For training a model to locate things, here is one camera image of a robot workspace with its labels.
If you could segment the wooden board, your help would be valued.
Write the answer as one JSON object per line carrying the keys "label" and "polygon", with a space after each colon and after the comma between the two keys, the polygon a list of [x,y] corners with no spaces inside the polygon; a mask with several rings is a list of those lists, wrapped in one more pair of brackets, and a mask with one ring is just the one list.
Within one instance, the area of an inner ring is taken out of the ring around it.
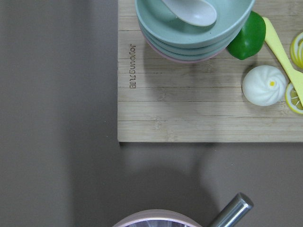
{"label": "wooden board", "polygon": [[243,61],[227,51],[196,64],[157,54],[132,0],[118,3],[117,138],[120,142],[301,142],[303,117],[280,101],[257,106],[241,84],[259,65],[280,68],[264,45]]}

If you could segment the pink bottom bowl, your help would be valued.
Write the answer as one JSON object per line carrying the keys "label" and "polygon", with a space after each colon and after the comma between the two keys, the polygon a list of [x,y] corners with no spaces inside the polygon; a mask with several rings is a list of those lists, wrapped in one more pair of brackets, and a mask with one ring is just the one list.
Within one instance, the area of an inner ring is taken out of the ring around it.
{"label": "pink bottom bowl", "polygon": [[158,50],[148,39],[145,38],[145,41],[146,43],[157,53],[159,54],[160,56],[170,60],[170,61],[174,61],[174,62],[177,62],[177,63],[199,63],[199,62],[202,62],[202,61],[206,61],[210,58],[213,58],[215,56],[217,56],[218,54],[220,54],[224,49],[221,49],[217,52],[215,52],[214,54],[208,56],[208,57],[204,57],[204,58],[201,58],[201,59],[197,59],[197,60],[181,60],[181,59],[178,59],[178,58],[173,58],[171,56],[168,56],[166,54],[164,54],[163,52],[161,52],[160,50]]}

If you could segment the pink bowl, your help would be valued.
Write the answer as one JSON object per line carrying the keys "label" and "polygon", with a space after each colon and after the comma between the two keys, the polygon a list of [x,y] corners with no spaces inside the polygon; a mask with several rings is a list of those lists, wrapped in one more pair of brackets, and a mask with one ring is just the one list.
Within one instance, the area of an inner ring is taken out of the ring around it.
{"label": "pink bowl", "polygon": [[217,52],[215,52],[214,54],[208,56],[208,57],[204,57],[204,58],[201,58],[201,59],[197,59],[197,60],[181,60],[181,59],[178,59],[178,58],[173,58],[171,56],[168,56],[166,54],[164,54],[163,52],[161,52],[160,50],[158,50],[148,39],[145,38],[145,41],[146,43],[157,53],[159,54],[160,56],[170,60],[170,61],[174,61],[174,62],[177,62],[177,63],[199,63],[199,62],[202,62],[202,61],[206,61],[210,58],[213,58],[215,56],[217,56],[218,54],[220,54],[224,49],[221,49]]}
{"label": "pink bowl", "polygon": [[191,218],[171,210],[144,210],[131,214],[114,227],[200,227]]}

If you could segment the green bowl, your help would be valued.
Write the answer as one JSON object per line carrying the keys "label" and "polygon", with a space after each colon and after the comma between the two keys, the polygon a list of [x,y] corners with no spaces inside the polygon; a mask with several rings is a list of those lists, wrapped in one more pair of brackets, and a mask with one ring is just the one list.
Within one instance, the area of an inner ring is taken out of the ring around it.
{"label": "green bowl", "polygon": [[227,38],[224,38],[222,41],[218,41],[206,47],[179,48],[172,45],[168,45],[158,40],[153,35],[151,35],[150,32],[148,32],[141,23],[139,23],[139,26],[144,38],[148,39],[158,50],[168,56],[181,60],[197,60],[204,57],[208,57],[221,49],[225,49],[241,30],[240,28],[236,29]]}
{"label": "green bowl", "polygon": [[136,0],[141,25],[158,40],[178,48],[200,48],[232,35],[247,20],[254,0],[210,0],[217,12],[210,26],[190,25],[177,18],[161,0]]}

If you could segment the green top bowl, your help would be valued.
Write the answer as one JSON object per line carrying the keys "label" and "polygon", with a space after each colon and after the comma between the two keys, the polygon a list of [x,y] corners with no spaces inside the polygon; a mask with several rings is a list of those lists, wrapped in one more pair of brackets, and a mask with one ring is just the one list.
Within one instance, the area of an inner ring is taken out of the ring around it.
{"label": "green top bowl", "polygon": [[161,0],[136,0],[141,25],[158,40],[178,48],[200,48],[232,35],[247,20],[254,0],[210,0],[217,12],[210,26],[190,25],[177,18]]}

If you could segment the white ceramic spoon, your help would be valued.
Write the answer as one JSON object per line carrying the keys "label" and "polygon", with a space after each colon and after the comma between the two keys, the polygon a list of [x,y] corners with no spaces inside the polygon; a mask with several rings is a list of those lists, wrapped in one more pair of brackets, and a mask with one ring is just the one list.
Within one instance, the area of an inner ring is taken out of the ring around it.
{"label": "white ceramic spoon", "polygon": [[216,9],[205,0],[163,0],[162,2],[173,14],[188,24],[210,26],[216,22]]}

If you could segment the green lime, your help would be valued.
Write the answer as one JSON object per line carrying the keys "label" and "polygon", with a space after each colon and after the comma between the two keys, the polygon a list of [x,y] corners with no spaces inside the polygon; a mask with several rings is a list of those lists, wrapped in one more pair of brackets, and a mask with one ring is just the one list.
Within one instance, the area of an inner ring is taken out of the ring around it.
{"label": "green lime", "polygon": [[233,57],[244,60],[261,50],[265,36],[266,24],[263,17],[251,11],[240,32],[227,46],[227,51]]}

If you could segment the metal ice scoop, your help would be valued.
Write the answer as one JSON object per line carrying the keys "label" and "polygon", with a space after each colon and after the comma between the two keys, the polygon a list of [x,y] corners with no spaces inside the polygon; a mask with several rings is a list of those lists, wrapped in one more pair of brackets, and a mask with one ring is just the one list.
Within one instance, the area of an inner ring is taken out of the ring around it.
{"label": "metal ice scoop", "polygon": [[252,208],[254,203],[242,192],[237,193],[234,198],[223,208],[223,210],[208,225],[209,227],[233,227]]}

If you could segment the lemon slice back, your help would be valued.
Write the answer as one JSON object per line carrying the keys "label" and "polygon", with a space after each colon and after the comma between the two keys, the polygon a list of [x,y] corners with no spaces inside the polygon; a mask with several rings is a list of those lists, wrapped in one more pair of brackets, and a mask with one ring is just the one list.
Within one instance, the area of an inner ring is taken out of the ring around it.
{"label": "lemon slice back", "polygon": [[293,112],[303,114],[303,106],[292,83],[289,83],[286,87],[285,101]]}

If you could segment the lemon slice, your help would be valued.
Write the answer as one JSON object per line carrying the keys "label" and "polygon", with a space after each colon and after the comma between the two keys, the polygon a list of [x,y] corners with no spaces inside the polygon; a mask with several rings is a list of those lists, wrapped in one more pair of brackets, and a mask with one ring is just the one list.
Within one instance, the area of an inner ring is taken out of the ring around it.
{"label": "lemon slice", "polygon": [[292,83],[289,83],[286,87],[285,101],[293,112],[303,114],[303,106]]}
{"label": "lemon slice", "polygon": [[303,33],[298,34],[290,45],[290,57],[293,63],[303,68]]}

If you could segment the yellow plastic knife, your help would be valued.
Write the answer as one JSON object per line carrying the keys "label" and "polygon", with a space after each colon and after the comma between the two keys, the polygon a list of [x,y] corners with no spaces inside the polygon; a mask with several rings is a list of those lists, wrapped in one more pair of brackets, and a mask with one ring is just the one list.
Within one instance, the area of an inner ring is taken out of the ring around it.
{"label": "yellow plastic knife", "polygon": [[293,86],[300,103],[303,104],[303,74],[293,68],[270,20],[266,17],[262,18],[266,24],[265,42],[285,70],[291,82],[290,86]]}

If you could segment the lemon slice front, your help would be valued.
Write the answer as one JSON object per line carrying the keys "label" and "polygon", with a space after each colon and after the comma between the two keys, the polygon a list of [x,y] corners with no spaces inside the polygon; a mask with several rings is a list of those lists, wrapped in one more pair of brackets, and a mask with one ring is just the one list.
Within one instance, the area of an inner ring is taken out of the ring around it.
{"label": "lemon slice front", "polygon": [[290,57],[293,63],[303,68],[303,33],[298,34],[290,45]]}

